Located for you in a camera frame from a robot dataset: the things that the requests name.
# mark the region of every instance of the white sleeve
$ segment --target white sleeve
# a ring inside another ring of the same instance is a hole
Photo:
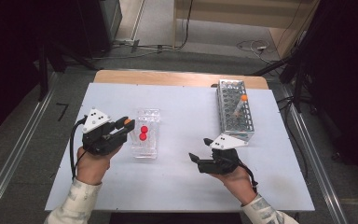
[[[65,202],[51,211],[45,224],[86,224],[97,202],[101,185],[92,186],[74,180]]]
[[[242,208],[253,224],[297,224],[292,217],[275,210],[258,194],[255,199]]]

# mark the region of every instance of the gray floor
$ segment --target gray floor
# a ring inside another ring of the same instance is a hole
[[[193,43],[191,35],[189,37],[189,43]],[[142,37],[141,41],[145,41],[144,44],[156,44],[147,42],[148,38],[146,37]],[[93,62],[105,69],[144,69],[231,75],[250,74],[266,65],[265,62],[252,56],[252,52],[247,56],[239,56],[236,54],[237,52],[228,55],[229,50],[224,53],[210,51],[201,53],[201,49],[198,49],[197,52],[190,52],[190,50],[187,49],[150,54],[144,57],[117,58],[150,52],[145,49],[140,49],[134,54],[130,54],[130,51],[131,49],[129,48],[114,49],[109,55],[106,55],[105,59],[94,60]],[[40,120],[23,154],[21,162],[15,170],[0,201],[0,223],[43,223],[45,217],[48,215],[48,213],[44,211],[44,207],[54,181],[54,174],[60,165],[63,151],[69,139],[72,126],[76,122],[76,115],[87,86],[92,82],[94,76],[95,71],[90,71],[78,64],[70,65],[65,74],[59,74],[58,84],[46,112]],[[264,75],[276,99],[282,99],[282,85],[278,82],[276,76],[276,72]],[[1,126],[0,170],[10,151],[16,145],[28,118],[30,118],[33,113],[37,98],[38,87],[35,87]],[[58,121],[58,118],[62,113],[62,107],[57,105],[57,103],[69,104],[61,121]],[[307,105],[303,105],[303,116],[319,155],[323,160],[324,167],[337,192],[337,196],[342,202],[349,223],[358,223],[358,167],[346,165],[339,161],[332,161],[330,157],[335,150],[321,121],[316,116],[310,114]],[[300,141],[296,126],[290,116],[289,126],[294,132],[296,139]],[[294,142],[293,146],[300,167],[304,167],[299,150]],[[333,219],[331,218],[312,167],[309,163],[308,166],[309,191],[316,211],[300,213],[300,222],[333,223]],[[93,213],[90,223],[107,223],[109,216],[108,213],[96,211]]]

